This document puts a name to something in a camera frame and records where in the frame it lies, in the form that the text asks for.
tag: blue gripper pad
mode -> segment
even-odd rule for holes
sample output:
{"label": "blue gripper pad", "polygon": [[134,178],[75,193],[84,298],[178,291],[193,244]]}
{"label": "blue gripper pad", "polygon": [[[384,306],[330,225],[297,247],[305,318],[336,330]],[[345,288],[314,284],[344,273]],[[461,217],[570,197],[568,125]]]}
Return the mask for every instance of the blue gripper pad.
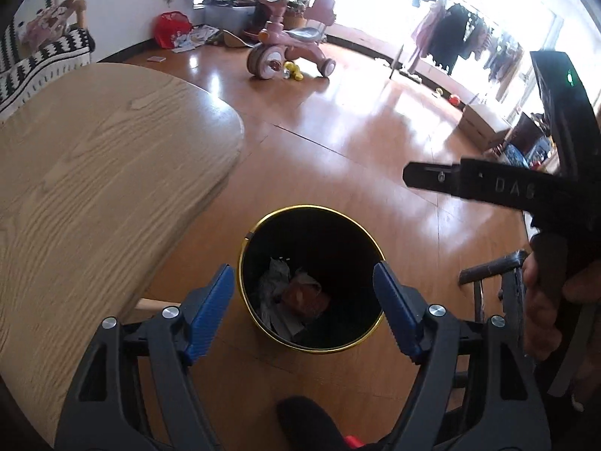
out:
{"label": "blue gripper pad", "polygon": [[401,285],[386,262],[374,267],[373,284],[399,349],[411,358],[421,356],[422,318],[428,304],[416,289]]}
{"label": "blue gripper pad", "polygon": [[183,311],[189,325],[188,345],[184,351],[188,365],[208,352],[233,294],[234,269],[222,265],[205,288],[190,292],[184,300]]}

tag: pink tricycle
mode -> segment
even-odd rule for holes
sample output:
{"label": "pink tricycle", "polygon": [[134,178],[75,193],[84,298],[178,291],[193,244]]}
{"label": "pink tricycle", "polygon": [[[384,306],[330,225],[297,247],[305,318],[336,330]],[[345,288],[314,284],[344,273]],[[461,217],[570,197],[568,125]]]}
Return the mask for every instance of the pink tricycle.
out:
{"label": "pink tricycle", "polygon": [[323,30],[314,27],[284,30],[282,20],[289,0],[259,1],[269,8],[271,17],[258,34],[259,44],[248,54],[248,71],[257,78],[269,80],[283,75],[285,61],[305,58],[317,64],[323,77],[330,76],[336,67],[336,61],[324,56],[319,43],[326,27],[336,20],[334,0],[315,0],[313,6],[305,10],[304,17],[321,22]]}

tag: silver screw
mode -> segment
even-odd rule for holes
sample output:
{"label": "silver screw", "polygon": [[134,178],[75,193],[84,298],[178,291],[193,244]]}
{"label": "silver screw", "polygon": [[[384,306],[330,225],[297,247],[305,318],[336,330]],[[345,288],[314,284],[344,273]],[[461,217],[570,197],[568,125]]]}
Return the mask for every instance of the silver screw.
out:
{"label": "silver screw", "polygon": [[429,306],[428,310],[435,317],[442,317],[444,314],[447,313],[447,309],[445,309],[443,306],[438,305]]}
{"label": "silver screw", "polygon": [[505,327],[505,319],[500,315],[493,315],[491,317],[491,322],[495,327]]}
{"label": "silver screw", "polygon": [[115,327],[115,325],[116,325],[115,317],[107,317],[106,319],[104,319],[104,321],[102,321],[103,329],[112,329],[113,327]]}
{"label": "silver screw", "polygon": [[180,309],[177,307],[166,307],[163,309],[163,317],[165,319],[174,319],[180,314]]}

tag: wooden table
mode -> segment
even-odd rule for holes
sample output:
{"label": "wooden table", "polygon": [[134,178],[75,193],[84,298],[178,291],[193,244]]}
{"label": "wooden table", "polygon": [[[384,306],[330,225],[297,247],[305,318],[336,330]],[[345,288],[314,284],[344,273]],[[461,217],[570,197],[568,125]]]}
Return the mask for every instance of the wooden table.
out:
{"label": "wooden table", "polygon": [[0,375],[49,444],[98,324],[136,305],[242,134],[218,98],[124,64],[62,77],[0,129]]}

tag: yellow toy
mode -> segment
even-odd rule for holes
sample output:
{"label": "yellow toy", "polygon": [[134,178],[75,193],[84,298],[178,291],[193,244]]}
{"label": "yellow toy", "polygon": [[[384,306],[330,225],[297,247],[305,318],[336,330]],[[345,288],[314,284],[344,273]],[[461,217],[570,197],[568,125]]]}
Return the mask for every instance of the yellow toy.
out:
{"label": "yellow toy", "polygon": [[301,69],[298,64],[292,61],[286,61],[284,63],[284,68],[290,71],[290,77],[294,78],[296,81],[302,81],[304,76],[301,73]]}

